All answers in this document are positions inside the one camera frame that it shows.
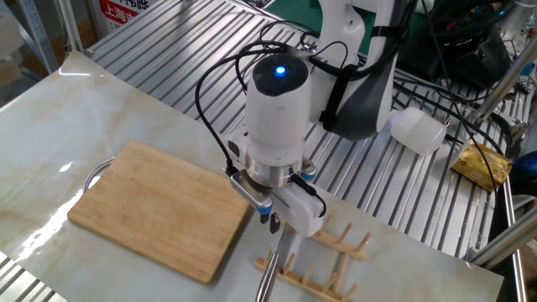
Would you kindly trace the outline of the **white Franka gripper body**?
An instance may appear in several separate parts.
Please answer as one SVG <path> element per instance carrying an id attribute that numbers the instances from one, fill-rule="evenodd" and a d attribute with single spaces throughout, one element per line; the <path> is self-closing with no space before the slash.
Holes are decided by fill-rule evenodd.
<path id="1" fill-rule="evenodd" d="M 262 144 L 248 133 L 227 136 L 232 187 L 260 215 L 277 213 L 296 232 L 311 237 L 321 229 L 326 206 L 309 181 L 315 166 L 304 156 L 302 142 L 289 146 Z"/>

